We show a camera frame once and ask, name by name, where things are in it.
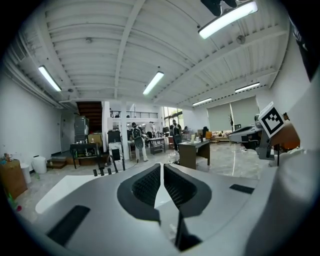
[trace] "white pants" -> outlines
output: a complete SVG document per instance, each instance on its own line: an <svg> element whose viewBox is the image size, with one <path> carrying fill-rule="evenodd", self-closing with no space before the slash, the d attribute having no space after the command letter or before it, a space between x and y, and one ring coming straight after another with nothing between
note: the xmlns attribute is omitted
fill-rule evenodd
<svg viewBox="0 0 320 256"><path fill-rule="evenodd" d="M143 141L143 148L141 150L142 150L142 155L143 155L143 161L148 161L145 140L142 139L142 141ZM137 149L137 147L135 147L135 159L140 160L140 150Z"/></svg>

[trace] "staircase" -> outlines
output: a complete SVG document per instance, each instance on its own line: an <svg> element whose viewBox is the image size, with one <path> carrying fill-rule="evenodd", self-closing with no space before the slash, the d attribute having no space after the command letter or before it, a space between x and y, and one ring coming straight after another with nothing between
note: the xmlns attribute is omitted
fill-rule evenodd
<svg viewBox="0 0 320 256"><path fill-rule="evenodd" d="M102 132L102 105L100 101L77 102L80 116L89 119L89 132Z"/></svg>

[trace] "door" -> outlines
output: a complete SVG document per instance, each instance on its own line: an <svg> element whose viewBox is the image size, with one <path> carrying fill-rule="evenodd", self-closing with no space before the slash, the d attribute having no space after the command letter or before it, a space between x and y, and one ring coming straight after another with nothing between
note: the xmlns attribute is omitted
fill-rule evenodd
<svg viewBox="0 0 320 256"><path fill-rule="evenodd" d="M69 111L61 113L61 152L70 150L70 144L75 142L75 115Z"/></svg>

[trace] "railing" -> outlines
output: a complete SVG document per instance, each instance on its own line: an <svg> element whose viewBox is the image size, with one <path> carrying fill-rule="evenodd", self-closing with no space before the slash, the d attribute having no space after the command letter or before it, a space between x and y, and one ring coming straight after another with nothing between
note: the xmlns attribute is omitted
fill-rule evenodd
<svg viewBox="0 0 320 256"><path fill-rule="evenodd" d="M110 111L110 117L112 118L121 118L121 111ZM125 116L127 118L152 118L157 119L158 113L151 113L151 112L133 112L133 111L127 111L125 113Z"/></svg>

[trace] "cardboard box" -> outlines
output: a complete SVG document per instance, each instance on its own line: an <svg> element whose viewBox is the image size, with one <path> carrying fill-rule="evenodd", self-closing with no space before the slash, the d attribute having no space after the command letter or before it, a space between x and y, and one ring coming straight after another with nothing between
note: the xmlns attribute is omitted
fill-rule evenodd
<svg viewBox="0 0 320 256"><path fill-rule="evenodd" d="M28 189L19 160L0 164L0 179L5 193L14 200Z"/></svg>
<svg viewBox="0 0 320 256"><path fill-rule="evenodd" d="M99 147L102 147L102 133L93 133L88 135L88 143L92 142L92 139L94 143L98 143Z"/></svg>

